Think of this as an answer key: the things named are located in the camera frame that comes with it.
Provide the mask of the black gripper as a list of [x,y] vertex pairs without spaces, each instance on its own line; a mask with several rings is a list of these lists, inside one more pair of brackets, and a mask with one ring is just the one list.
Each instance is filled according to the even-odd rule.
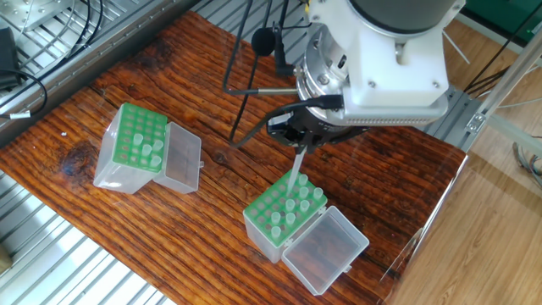
[[336,144],[359,136],[367,126],[338,126],[327,123],[304,108],[275,116],[268,121],[268,134],[279,143],[298,147],[298,153],[314,153],[327,143]]

